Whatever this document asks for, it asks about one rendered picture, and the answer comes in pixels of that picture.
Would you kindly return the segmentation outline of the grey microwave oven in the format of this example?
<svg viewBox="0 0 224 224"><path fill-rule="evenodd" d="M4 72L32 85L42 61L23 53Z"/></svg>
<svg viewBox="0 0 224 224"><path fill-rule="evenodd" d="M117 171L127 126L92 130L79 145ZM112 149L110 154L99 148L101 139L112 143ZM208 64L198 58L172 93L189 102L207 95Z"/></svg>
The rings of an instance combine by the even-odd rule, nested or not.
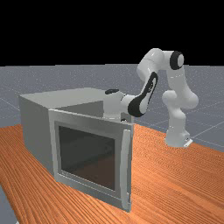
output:
<svg viewBox="0 0 224 224"><path fill-rule="evenodd" d="M104 90L91 87L21 94L18 97L25 148L53 174L49 109L103 115Z"/></svg>

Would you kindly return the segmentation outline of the grey microwave door with window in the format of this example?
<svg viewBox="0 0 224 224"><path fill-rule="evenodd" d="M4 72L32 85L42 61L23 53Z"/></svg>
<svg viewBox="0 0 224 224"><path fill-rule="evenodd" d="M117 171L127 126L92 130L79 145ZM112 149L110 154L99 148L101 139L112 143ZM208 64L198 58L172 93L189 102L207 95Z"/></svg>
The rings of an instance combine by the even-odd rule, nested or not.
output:
<svg viewBox="0 0 224 224"><path fill-rule="evenodd" d="M54 178L129 212L134 124L57 109L49 122Z"/></svg>

